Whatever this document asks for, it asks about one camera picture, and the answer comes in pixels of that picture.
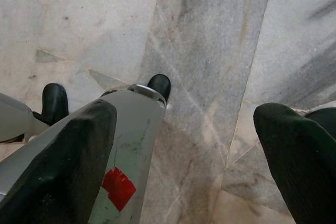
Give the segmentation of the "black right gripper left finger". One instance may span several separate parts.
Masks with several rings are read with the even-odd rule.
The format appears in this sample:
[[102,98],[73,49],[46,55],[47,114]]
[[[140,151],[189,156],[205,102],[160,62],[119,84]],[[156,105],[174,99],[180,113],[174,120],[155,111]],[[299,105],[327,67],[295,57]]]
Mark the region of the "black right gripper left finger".
[[87,223],[113,145],[117,110],[95,101],[71,119],[1,202],[1,223]]

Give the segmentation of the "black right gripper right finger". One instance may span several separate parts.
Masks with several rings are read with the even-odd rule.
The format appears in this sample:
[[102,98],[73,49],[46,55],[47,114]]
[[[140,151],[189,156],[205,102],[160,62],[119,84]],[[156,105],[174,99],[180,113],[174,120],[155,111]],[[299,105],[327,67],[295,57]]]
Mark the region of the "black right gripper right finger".
[[254,126],[268,167],[296,223],[335,223],[335,108],[305,116],[258,106]]

